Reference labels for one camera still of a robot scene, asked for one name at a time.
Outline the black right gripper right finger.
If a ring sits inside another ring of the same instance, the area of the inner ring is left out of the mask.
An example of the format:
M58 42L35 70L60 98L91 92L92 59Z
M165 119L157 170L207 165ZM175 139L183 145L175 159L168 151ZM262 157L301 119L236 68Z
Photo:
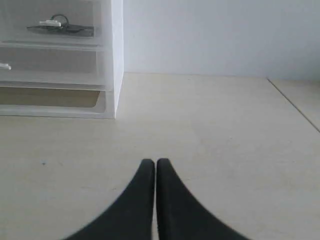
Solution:
M167 158L156 163L156 216L160 240L246 239L201 205Z

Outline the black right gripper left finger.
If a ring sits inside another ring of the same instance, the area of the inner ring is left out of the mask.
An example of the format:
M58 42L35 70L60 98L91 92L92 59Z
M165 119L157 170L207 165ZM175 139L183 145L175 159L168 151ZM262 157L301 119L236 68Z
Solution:
M151 240L155 163L143 159L121 195L68 240Z

